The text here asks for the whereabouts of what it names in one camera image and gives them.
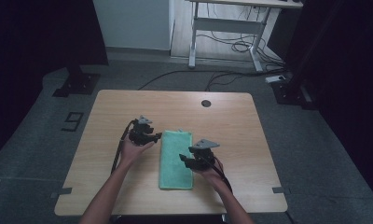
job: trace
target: green cloth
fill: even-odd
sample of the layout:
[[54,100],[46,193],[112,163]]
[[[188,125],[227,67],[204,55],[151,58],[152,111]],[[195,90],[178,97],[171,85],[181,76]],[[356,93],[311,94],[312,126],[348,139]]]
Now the green cloth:
[[160,189],[192,189],[192,171],[186,168],[179,154],[191,157],[192,133],[165,131],[161,138]]

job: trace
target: black stand base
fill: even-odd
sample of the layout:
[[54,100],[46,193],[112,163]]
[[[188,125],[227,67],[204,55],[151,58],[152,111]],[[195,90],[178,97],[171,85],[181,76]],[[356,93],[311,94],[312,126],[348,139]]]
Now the black stand base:
[[315,105],[307,95],[306,92],[298,90],[292,92],[289,89],[288,83],[273,82],[271,83],[273,88],[274,96],[279,105],[301,105],[303,109],[316,110]]
[[79,66],[68,66],[69,77],[60,89],[53,92],[54,97],[68,97],[69,94],[91,95],[97,82],[99,74],[82,73]]

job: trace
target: white wall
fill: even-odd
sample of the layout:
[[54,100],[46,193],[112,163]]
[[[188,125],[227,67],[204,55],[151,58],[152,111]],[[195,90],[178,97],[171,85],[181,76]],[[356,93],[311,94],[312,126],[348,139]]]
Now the white wall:
[[174,0],[93,0],[106,47],[169,50]]

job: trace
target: table leg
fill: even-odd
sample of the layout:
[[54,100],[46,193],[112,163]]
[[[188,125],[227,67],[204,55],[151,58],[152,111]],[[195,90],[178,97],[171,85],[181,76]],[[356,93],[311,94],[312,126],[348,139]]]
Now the table leg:
[[251,57],[253,58],[254,66],[256,67],[257,72],[263,72],[261,63],[259,61],[259,55],[257,54],[257,50],[259,47],[259,42],[262,38],[263,32],[265,31],[266,23],[268,21],[268,17],[270,14],[271,8],[268,7],[265,13],[265,17],[261,22],[261,26],[259,28],[258,36],[256,37],[256,40],[254,41],[253,47],[250,49]]
[[193,26],[192,26],[192,42],[190,43],[190,50],[189,50],[189,65],[188,65],[189,68],[195,68],[195,60],[196,60],[196,24],[195,24],[195,21],[198,19],[198,9],[199,9],[199,3],[196,3],[195,14],[193,17]]

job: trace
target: person's left hand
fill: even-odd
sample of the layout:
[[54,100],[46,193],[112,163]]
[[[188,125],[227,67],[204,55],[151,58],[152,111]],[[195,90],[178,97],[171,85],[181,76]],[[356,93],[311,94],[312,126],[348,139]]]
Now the person's left hand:
[[126,135],[123,141],[123,148],[120,152],[120,163],[125,162],[128,165],[132,165],[144,151],[154,146],[154,142],[149,142],[143,146],[135,145],[130,139],[129,135]]

